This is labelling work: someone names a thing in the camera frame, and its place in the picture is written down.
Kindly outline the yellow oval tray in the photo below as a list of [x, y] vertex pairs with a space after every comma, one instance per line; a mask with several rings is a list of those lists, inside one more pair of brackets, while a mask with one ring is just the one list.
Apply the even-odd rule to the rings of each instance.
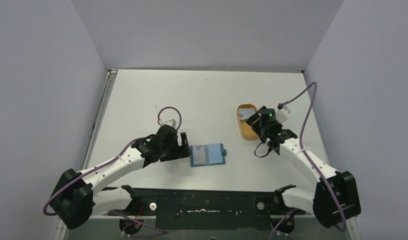
[[239, 105], [236, 110], [236, 118], [237, 118], [241, 137], [245, 140], [257, 140], [259, 137], [254, 133], [252, 128], [246, 123], [247, 120], [246, 121], [240, 120], [239, 114], [238, 114], [238, 108], [255, 108], [255, 110], [257, 111], [256, 106], [250, 103]]

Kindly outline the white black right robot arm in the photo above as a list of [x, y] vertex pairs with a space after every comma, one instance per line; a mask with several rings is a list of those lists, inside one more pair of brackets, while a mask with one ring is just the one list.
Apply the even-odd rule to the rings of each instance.
[[288, 160], [311, 183], [314, 190], [290, 184], [275, 190], [273, 207], [281, 214], [298, 209], [313, 214], [325, 228], [358, 216], [361, 210], [355, 177], [340, 172], [300, 144], [298, 136], [284, 129], [273, 108], [262, 106], [245, 123], [268, 146], [268, 152]]

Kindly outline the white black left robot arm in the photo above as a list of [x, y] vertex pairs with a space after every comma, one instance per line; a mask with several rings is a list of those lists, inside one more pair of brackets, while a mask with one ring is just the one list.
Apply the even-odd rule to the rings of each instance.
[[44, 214], [51, 207], [69, 230], [80, 227], [92, 215], [112, 210], [133, 215], [140, 208], [134, 189], [109, 185], [150, 164], [190, 156], [186, 132], [165, 124], [155, 134], [132, 140], [112, 159], [78, 172], [72, 168], [63, 172], [43, 208]]

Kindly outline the blue leather card holder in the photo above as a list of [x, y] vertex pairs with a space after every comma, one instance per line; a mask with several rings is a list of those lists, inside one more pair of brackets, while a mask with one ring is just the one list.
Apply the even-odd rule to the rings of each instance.
[[197, 146], [206, 147], [207, 164], [206, 165], [193, 165], [193, 158], [192, 158], [193, 146], [196, 146], [196, 145], [190, 146], [190, 150], [191, 150], [190, 166], [191, 167], [204, 167], [204, 166], [225, 165], [226, 164], [227, 150], [224, 148], [224, 145], [222, 143], [213, 143], [213, 144], [206, 144], [206, 145], [197, 145]]

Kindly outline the aluminium frame rail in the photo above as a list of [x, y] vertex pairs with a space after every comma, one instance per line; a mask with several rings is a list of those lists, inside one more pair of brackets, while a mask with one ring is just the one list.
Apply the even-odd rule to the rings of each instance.
[[271, 192], [142, 189], [132, 212], [92, 216], [62, 240], [348, 240], [308, 212], [290, 213]]

